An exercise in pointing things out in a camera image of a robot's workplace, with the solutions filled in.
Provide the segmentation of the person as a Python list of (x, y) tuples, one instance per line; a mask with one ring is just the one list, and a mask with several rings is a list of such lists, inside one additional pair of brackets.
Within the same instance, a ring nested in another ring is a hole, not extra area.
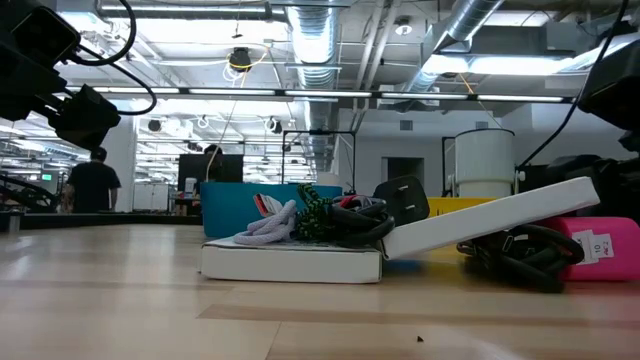
[(105, 163), (107, 151), (97, 147), (90, 160), (77, 164), (63, 191), (63, 210), (66, 213), (100, 213), (114, 211), (121, 182), (116, 171)]
[(216, 144), (209, 145), (204, 150), (204, 155), (207, 157), (206, 162), (206, 181), (217, 181), (223, 171), (223, 150)]

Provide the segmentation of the white box with green edge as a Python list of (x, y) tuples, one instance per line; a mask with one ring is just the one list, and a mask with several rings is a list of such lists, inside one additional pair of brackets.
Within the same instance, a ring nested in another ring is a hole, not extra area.
[(599, 203), (592, 180), (574, 178), (397, 226), (381, 241), (383, 255), (396, 260)]

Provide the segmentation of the black computer monitor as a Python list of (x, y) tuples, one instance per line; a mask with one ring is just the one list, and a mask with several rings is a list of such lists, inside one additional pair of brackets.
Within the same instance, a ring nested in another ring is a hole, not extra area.
[[(182, 154), (178, 159), (178, 190), (185, 190), (185, 180), (195, 178), (204, 181), (210, 155)], [(214, 161), (209, 169), (209, 180), (217, 182), (241, 183), (243, 181), (244, 156), (227, 154), (221, 156), (221, 162)]]

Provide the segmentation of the ceiling light strip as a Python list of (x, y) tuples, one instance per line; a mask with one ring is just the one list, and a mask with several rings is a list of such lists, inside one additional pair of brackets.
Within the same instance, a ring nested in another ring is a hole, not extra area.
[(509, 103), (544, 103), (566, 104), (574, 101), (573, 97), (536, 96), (536, 95), (502, 95), (502, 94), (461, 94), (461, 93), (408, 93), (380, 91), (339, 91), (339, 90), (291, 90), (291, 89), (258, 89), (258, 88), (186, 88), (155, 87), (152, 92), (158, 98), (194, 98), (194, 99), (232, 99), (232, 100), (384, 100), (384, 101), (482, 101)]

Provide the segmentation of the pink-red adapter block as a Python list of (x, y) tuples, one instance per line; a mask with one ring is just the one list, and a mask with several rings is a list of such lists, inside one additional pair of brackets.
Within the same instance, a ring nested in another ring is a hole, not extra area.
[(622, 217), (554, 217), (538, 225), (578, 242), (585, 258), (563, 272), (566, 281), (640, 281), (640, 226)]

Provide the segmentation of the white cylindrical container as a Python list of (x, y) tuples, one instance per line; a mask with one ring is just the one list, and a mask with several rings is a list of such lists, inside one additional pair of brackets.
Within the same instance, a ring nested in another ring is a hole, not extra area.
[(513, 194), (515, 134), (505, 129), (476, 129), (454, 139), (453, 189), (458, 197), (502, 198)]

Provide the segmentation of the yellow plastic bin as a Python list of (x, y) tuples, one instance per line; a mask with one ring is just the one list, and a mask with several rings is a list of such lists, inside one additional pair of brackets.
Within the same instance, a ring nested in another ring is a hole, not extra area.
[(429, 218), (494, 201), (481, 197), (428, 197)]

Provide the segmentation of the large teal plastic bin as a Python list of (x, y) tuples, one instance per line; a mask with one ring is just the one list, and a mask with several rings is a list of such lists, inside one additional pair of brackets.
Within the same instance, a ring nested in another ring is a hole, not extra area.
[(262, 218), (253, 197), (264, 194), (281, 203), (295, 200), (304, 207), (296, 184), (254, 184), (205, 182), (201, 185), (204, 233), (210, 238), (225, 238), (245, 231), (247, 225)]

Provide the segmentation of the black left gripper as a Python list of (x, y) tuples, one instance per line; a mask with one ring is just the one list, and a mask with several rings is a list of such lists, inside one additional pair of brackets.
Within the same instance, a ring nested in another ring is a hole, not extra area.
[(94, 151), (119, 124), (121, 116), (115, 105), (88, 85), (62, 103), (55, 100), (53, 94), (62, 93), (66, 85), (57, 71), (0, 43), (0, 117), (18, 121), (36, 112), (48, 117), (59, 138)]

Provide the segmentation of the black power adapter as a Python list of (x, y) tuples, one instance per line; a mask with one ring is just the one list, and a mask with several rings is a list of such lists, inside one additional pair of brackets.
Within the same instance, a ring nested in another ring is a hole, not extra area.
[(396, 227), (425, 220), (430, 213), (423, 186), (415, 176), (401, 176), (380, 183), (373, 197), (386, 201), (387, 212), (394, 217)]

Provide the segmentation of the black ceiling device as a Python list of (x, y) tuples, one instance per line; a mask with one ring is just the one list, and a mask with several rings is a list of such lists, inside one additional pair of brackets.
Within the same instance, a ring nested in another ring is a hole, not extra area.
[(229, 59), (229, 68), (236, 73), (248, 72), (252, 67), (252, 61), (247, 47), (235, 47)]

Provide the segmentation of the small blue plastic basket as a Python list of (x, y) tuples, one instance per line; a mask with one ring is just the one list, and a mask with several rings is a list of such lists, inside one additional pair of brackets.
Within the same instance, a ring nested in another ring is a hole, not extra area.
[(389, 260), (383, 264), (383, 274), (391, 276), (420, 273), (423, 265), (423, 261), (415, 259)]

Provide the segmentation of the silver ventilation duct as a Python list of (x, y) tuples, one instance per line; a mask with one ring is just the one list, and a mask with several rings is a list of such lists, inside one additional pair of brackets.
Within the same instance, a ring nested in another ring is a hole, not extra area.
[[(291, 44), (297, 69), (299, 88), (327, 91), (336, 88), (339, 10), (330, 7), (296, 6), (286, 10), (291, 30)], [(337, 126), (337, 104), (329, 101), (304, 103), (306, 128), (334, 130)]]
[(469, 51), (473, 36), (499, 9), (505, 0), (456, 0), (449, 17), (430, 25), (421, 45), (422, 65), (405, 83), (402, 91), (427, 92), (447, 70), (438, 68), (439, 53), (452, 45), (463, 44)]

